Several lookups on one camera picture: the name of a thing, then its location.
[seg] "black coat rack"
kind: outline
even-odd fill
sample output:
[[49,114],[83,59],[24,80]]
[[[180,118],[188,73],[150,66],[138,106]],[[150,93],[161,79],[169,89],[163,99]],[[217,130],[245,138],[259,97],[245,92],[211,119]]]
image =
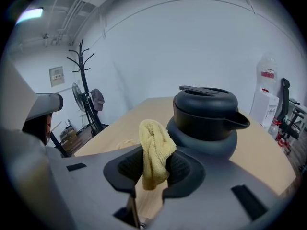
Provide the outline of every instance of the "black coat rack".
[[89,115],[91,120],[93,121],[93,124],[95,125],[96,129],[98,132],[102,131],[104,128],[99,120],[99,117],[97,116],[97,113],[94,109],[94,105],[92,102],[92,99],[90,97],[90,91],[88,90],[88,86],[87,86],[87,82],[86,82],[86,77],[85,77],[85,71],[91,69],[85,69],[84,65],[86,64],[86,62],[88,61],[89,58],[91,58],[95,53],[93,53],[84,63],[83,63],[83,53],[88,49],[85,49],[84,51],[82,51],[82,45],[83,45],[83,39],[82,41],[79,43],[79,52],[75,51],[75,50],[69,50],[70,52],[75,52],[78,55],[78,59],[79,59],[79,63],[77,63],[76,61],[74,61],[73,59],[67,57],[67,59],[71,60],[72,62],[76,63],[79,67],[78,71],[72,71],[72,72],[80,72],[81,73],[81,79],[82,79],[82,83],[84,86],[84,91],[85,93],[82,93],[83,95],[83,104],[84,104],[84,109],[86,112],[86,115]]

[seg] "white box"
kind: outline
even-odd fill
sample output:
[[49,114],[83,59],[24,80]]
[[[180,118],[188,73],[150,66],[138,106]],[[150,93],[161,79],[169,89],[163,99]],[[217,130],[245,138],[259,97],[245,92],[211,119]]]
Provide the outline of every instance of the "white box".
[[268,131],[275,116],[279,98],[270,93],[259,91],[255,92],[253,106],[250,116]]

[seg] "ceiling light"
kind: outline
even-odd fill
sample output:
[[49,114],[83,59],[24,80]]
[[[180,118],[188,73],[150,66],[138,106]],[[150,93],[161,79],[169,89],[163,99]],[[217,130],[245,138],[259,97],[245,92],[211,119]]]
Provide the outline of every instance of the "ceiling light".
[[16,24],[18,24],[21,21],[28,20],[28,19],[41,17],[42,13],[43,13],[43,9],[42,8],[40,8],[40,9],[33,9],[33,10],[27,10],[27,11],[25,11],[25,12],[23,12],[21,14],[21,16],[18,18]]

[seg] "framed notice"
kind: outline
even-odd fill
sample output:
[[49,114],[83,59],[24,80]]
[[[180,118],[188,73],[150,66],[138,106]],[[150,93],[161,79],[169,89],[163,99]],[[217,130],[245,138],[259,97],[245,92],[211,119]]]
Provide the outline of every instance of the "framed notice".
[[65,83],[63,67],[49,69],[49,75],[52,87]]

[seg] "pot lid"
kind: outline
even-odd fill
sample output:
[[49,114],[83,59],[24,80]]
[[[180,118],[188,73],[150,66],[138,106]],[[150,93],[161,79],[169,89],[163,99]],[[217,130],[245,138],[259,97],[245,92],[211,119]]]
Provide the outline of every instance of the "pot lid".
[[180,86],[180,89],[175,104],[183,112],[208,118],[229,117],[237,112],[238,100],[229,91],[192,86]]

